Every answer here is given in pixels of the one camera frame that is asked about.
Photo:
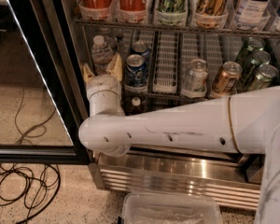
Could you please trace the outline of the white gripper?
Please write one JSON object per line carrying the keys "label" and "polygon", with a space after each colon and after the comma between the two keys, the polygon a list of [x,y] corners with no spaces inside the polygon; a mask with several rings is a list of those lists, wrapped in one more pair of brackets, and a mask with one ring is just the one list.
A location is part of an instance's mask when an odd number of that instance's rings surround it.
{"label": "white gripper", "polygon": [[106,68],[106,72],[110,75],[101,75],[95,77],[95,74],[92,72],[89,65],[84,63],[82,65],[81,71],[84,82],[89,83],[86,86],[88,100],[90,100],[93,95],[103,93],[105,91],[115,94],[120,101],[120,81],[122,81],[122,70],[122,59],[118,53],[113,56],[111,62]]}

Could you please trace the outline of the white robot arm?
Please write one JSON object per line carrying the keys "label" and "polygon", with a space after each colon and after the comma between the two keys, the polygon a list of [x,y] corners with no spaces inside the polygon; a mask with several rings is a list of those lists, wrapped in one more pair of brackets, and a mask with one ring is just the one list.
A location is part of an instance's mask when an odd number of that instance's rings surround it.
{"label": "white robot arm", "polygon": [[280,224],[280,86],[126,116],[115,77],[94,77],[87,86],[90,116],[78,131],[88,149],[125,155],[133,144],[227,153],[263,154],[254,224]]}

